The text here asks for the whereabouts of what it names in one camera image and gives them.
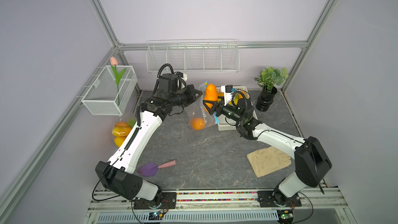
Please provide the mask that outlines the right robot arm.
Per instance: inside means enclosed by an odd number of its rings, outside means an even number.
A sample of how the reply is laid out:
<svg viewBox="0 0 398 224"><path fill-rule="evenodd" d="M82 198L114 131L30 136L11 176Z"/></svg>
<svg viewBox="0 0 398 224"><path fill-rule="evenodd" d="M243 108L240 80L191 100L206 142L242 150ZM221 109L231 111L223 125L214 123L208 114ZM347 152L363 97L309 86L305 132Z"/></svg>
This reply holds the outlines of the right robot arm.
<svg viewBox="0 0 398 224"><path fill-rule="evenodd" d="M272 193L273 201L279 206L286 205L306 187L320 187L332 169L332 163L317 138L310 136L304 139L273 129L253 116L254 107L246 98L239 99L236 105L209 100L204 100L203 105L210 114L224 115L235 121L241 137L268 144L294 159L295 172L284 178Z"/></svg>

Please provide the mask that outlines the orange mango top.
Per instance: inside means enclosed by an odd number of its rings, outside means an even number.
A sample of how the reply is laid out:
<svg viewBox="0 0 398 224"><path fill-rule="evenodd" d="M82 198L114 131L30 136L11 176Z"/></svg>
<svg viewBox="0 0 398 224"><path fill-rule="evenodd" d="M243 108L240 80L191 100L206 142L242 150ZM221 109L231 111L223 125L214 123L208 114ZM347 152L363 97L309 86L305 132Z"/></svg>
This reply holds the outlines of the orange mango top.
<svg viewBox="0 0 398 224"><path fill-rule="evenodd" d="M213 84L208 84L205 90L205 101L218 102L217 88Z"/></svg>

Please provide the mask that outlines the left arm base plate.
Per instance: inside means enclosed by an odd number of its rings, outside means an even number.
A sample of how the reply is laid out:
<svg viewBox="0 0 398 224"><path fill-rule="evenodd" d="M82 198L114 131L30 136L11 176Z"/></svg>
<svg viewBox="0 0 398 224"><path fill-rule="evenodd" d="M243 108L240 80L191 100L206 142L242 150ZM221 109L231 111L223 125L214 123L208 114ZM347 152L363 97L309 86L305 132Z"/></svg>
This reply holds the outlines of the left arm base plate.
<svg viewBox="0 0 398 224"><path fill-rule="evenodd" d="M175 209L177 203L176 192L162 192L155 196L154 200L136 200L133 204L134 209Z"/></svg>

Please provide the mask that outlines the clear zip-top bag blue zipper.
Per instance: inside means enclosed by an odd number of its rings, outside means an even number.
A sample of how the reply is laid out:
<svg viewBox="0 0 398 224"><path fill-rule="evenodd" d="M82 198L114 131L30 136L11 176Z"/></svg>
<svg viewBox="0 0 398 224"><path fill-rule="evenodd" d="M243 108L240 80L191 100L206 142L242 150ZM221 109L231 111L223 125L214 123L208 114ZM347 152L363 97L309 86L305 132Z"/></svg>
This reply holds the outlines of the clear zip-top bag blue zipper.
<svg viewBox="0 0 398 224"><path fill-rule="evenodd" d="M114 143L118 147L121 147L121 145L124 143L125 139L134 128L136 122L136 117L127 116L125 118L121 118L113 125L112 135L114 136Z"/></svg>

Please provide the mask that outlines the large orange mango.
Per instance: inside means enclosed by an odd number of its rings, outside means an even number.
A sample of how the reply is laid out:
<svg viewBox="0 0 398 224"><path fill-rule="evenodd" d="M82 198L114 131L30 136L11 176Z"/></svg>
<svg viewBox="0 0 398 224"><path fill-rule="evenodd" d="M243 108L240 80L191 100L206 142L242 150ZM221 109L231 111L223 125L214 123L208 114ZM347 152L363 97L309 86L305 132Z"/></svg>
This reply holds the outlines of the large orange mango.
<svg viewBox="0 0 398 224"><path fill-rule="evenodd" d="M117 122L117 123L115 124L115 127L129 127L129 124L126 123L126 122L120 121L120 122Z"/></svg>

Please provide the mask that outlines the spare clear zip-top bag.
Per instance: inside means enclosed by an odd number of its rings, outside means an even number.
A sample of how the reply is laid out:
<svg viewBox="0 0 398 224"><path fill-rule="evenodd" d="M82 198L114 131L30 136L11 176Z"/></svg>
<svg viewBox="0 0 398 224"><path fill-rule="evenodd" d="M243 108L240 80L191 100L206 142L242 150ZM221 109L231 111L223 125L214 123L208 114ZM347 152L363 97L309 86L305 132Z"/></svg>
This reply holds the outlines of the spare clear zip-top bag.
<svg viewBox="0 0 398 224"><path fill-rule="evenodd" d="M209 84L208 81L206 81L199 86L199 90L201 90L203 92L203 95L196 102L194 102L190 106L186 107L186 112L188 114L189 121L192 118L203 118L206 122L205 128L208 128L213 125L217 125L219 123L218 117L216 117L214 115L210 115L206 111L205 107L203 106L205 90L206 90L206 87L208 84Z"/></svg>

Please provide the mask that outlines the green mango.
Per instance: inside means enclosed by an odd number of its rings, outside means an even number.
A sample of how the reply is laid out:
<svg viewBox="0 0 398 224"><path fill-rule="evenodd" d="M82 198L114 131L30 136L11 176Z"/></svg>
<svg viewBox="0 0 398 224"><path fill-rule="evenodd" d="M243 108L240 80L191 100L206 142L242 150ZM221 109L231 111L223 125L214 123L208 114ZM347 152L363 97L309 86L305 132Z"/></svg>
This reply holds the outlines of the green mango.
<svg viewBox="0 0 398 224"><path fill-rule="evenodd" d="M136 122L137 122L136 118L131 118L127 121L127 124L129 127L133 128L135 126Z"/></svg>

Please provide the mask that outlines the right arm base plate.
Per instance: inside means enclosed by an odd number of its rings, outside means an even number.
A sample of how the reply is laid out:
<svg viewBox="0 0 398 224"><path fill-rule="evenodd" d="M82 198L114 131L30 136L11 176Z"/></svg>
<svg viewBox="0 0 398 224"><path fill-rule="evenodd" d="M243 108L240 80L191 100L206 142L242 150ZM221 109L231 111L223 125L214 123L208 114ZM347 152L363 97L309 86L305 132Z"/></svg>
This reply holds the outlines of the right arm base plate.
<svg viewBox="0 0 398 224"><path fill-rule="evenodd" d="M302 202L298 194L287 198L282 193L273 190L258 191L258 202L260 207L300 207Z"/></svg>

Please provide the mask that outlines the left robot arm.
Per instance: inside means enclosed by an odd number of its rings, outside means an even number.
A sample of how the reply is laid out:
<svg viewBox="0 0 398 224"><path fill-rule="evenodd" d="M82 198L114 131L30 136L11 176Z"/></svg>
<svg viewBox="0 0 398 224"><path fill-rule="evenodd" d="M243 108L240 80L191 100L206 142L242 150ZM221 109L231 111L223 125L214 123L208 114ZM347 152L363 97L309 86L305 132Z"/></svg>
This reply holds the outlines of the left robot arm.
<svg viewBox="0 0 398 224"><path fill-rule="evenodd" d="M129 201L140 198L158 205L161 188L135 175L138 160L155 130L172 115L173 108L186 108L202 94L177 74L159 76L152 95L138 106L137 122L127 139L107 162L97 164L99 184Z"/></svg>

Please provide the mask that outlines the yellow orange long mango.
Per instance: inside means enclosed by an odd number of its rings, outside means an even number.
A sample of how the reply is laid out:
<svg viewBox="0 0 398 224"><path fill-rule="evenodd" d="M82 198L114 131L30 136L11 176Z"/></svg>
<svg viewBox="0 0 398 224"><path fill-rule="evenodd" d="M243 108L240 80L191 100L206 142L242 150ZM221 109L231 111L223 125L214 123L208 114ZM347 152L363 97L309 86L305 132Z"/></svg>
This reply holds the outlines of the yellow orange long mango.
<svg viewBox="0 0 398 224"><path fill-rule="evenodd" d="M234 105L237 105L238 101L243 98L249 99L250 95L245 91L236 91L235 95L233 96L232 102Z"/></svg>

